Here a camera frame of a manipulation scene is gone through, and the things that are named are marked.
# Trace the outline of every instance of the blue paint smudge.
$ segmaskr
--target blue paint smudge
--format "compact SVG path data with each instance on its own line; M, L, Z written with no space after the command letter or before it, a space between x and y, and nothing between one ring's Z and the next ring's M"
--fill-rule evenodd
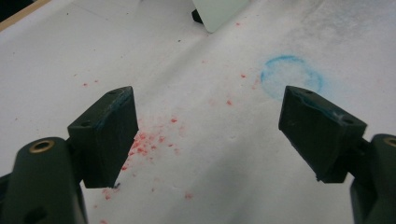
M269 60L262 70L262 88L271 97L282 101L285 87L296 86L320 92L322 76L303 59L293 55L282 55Z

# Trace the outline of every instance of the red powder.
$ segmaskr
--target red powder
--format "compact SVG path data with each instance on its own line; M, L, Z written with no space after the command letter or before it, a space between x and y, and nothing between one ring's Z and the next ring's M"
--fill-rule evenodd
M186 192L186 193L184 194L184 198L185 198L186 200L191 200L192 197L194 197L194 196L192 195L192 193Z
M162 143L163 141L165 141L165 137L164 136L160 136L160 139L158 140L158 142Z
M259 85L259 84L260 84L260 81L259 81L258 78L256 78L256 80L254 81L254 84L253 84L253 86L251 87L251 89L256 90L257 85Z
M148 155L148 152L142 147L139 147L137 149L137 153L141 154L142 156L147 156Z

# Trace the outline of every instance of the red particle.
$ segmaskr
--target red particle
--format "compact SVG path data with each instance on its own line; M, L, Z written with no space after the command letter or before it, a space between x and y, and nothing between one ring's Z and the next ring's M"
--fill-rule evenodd
M259 79L256 78L256 80L254 81L254 84L253 84L253 86L251 87L251 89L256 90L257 85L259 85L259 83L260 83Z
M147 156L148 155L148 152L142 147L139 147L137 149L137 153L141 154L142 156Z
M162 143L163 141L165 141L165 137L164 136L160 136L160 139L158 140L160 143Z
M192 193L186 192L186 194L184 194L184 198L185 198L186 200L191 200L192 197L194 197L194 195L192 195Z
M141 140L146 139L146 134L145 134L145 133L140 133L140 134L139 134L139 138L140 138Z

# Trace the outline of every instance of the paper sheet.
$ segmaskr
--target paper sheet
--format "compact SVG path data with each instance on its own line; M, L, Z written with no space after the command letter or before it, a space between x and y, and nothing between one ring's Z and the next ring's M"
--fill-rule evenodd
M318 183L277 129L282 91L396 134L394 1L251 1L214 34L190 1L55 2L0 33L0 175L131 85L134 155L118 189L84 189L90 223L353 223L352 178Z

